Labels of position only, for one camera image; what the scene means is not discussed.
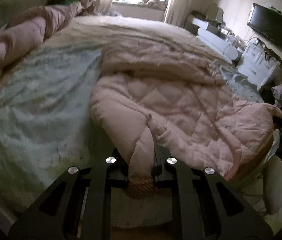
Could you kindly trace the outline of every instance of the window sill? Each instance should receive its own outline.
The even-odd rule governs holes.
[[[165,12],[165,10],[161,10],[159,8],[155,8],[155,7],[147,5],[147,4],[133,4],[133,3],[127,3],[127,2],[113,2],[112,4],[126,5],[126,6],[132,6],[132,7],[148,8],[148,9],[152,9],[152,10],[157,10],[157,11]]]

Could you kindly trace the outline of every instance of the pillow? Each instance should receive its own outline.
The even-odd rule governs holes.
[[[47,5],[49,0],[0,0],[0,28],[7,24],[10,18],[33,6]]]

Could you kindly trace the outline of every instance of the white dresser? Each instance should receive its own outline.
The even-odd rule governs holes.
[[[273,57],[265,59],[262,48],[250,42],[238,63],[238,71],[248,77],[258,90],[279,75],[280,62]]]

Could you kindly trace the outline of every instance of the pink comforter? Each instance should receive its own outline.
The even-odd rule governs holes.
[[[92,118],[129,165],[137,190],[151,189],[154,144],[227,180],[273,136],[275,106],[238,98],[208,59],[158,42],[128,38],[108,45],[90,98]]]
[[[5,66],[66,27],[81,10],[78,2],[70,6],[33,7],[12,17],[8,27],[0,30],[0,77]]]

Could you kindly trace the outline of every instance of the black television screen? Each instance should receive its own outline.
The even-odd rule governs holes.
[[[248,25],[274,44],[282,47],[282,15],[280,13],[254,3]]]

